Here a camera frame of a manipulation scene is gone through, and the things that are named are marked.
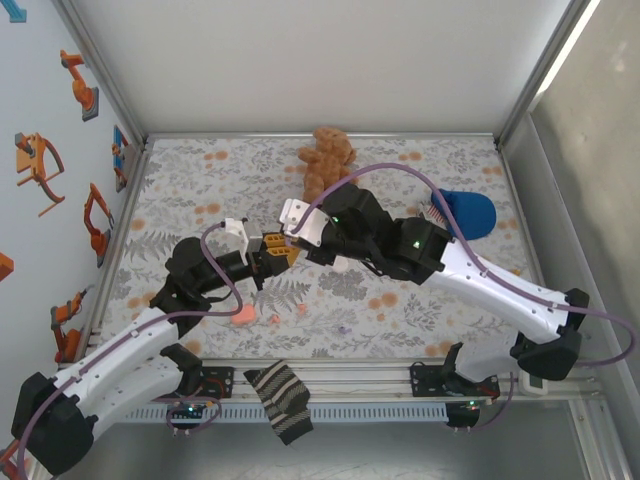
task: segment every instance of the striped sock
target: striped sock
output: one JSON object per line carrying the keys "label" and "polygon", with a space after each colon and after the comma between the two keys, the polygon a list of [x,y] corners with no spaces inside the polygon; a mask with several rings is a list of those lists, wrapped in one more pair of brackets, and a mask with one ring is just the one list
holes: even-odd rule
{"label": "striped sock", "polygon": [[264,370],[248,370],[244,376],[260,397],[271,428],[282,443],[289,445],[313,430],[311,412],[307,409],[309,390],[284,361]]}

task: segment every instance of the gray leaf pattern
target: gray leaf pattern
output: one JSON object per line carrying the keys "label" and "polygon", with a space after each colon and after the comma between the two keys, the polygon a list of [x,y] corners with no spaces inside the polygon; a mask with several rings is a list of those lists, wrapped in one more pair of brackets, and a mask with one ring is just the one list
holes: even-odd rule
{"label": "gray leaf pattern", "polygon": [[[200,236],[225,217],[247,217],[263,231],[279,230],[285,199],[302,196],[304,165],[297,149],[313,144],[310,137],[156,140],[110,292],[102,341],[146,307],[164,283],[164,263],[180,239]],[[508,182],[490,137],[369,137],[352,138],[352,144],[357,150],[352,170],[406,163],[441,188],[489,196],[498,224],[473,248],[528,276]],[[430,205],[431,192],[408,175],[375,171],[359,185],[393,217],[416,215]],[[239,248],[240,241],[215,232],[207,245],[221,255]],[[418,286],[378,278],[357,262],[337,273],[303,257],[288,272],[267,279],[261,292],[251,281],[237,284],[244,302],[255,306],[254,323],[236,327],[229,317],[203,319],[182,342],[204,358],[408,358],[443,356],[451,343],[513,333],[504,320],[430,288],[428,281]],[[214,309],[230,311],[235,305],[231,297]]]}

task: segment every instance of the teddy bear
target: teddy bear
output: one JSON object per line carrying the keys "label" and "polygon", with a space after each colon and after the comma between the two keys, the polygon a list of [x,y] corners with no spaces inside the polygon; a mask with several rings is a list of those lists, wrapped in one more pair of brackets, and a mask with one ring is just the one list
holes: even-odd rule
{"label": "teddy bear", "polygon": [[349,175],[346,167],[356,159],[347,134],[337,128],[320,127],[314,130],[316,148],[298,149],[298,158],[307,163],[302,199],[311,203],[323,191]]}

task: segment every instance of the small pink object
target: small pink object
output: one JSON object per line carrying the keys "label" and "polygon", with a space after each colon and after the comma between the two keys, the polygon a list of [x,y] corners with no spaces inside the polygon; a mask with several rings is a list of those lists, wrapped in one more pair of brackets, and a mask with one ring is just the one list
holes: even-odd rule
{"label": "small pink object", "polygon": [[240,313],[231,317],[231,323],[236,326],[248,325],[256,321],[256,309],[253,305],[245,305]]}

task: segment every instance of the patterned table surface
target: patterned table surface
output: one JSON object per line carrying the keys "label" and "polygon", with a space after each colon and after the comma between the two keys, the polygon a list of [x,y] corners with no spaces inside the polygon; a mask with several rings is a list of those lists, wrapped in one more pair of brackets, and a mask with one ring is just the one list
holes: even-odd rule
{"label": "patterned table surface", "polygon": [[[302,194],[304,164],[296,149],[313,144],[310,137],[156,140],[103,319],[102,341],[148,305],[181,238],[200,236],[224,217],[246,216],[265,231],[278,230],[285,199]],[[407,163],[441,188],[491,198],[498,224],[472,246],[529,278],[510,187],[491,138],[354,138],[352,144],[357,149],[353,169]],[[394,217],[429,210],[429,190],[402,172],[376,171],[359,185],[372,190]],[[215,255],[239,245],[223,232],[210,238]],[[378,278],[355,262],[347,272],[335,273],[299,258],[291,270],[267,280],[262,292],[251,281],[238,287],[245,302],[255,305],[256,322],[236,327],[229,317],[203,319],[183,339],[187,348],[203,358],[441,357],[457,341],[513,335],[504,320],[451,293]],[[232,299],[214,305],[220,311],[233,308]],[[270,322],[274,314],[280,323]]]}

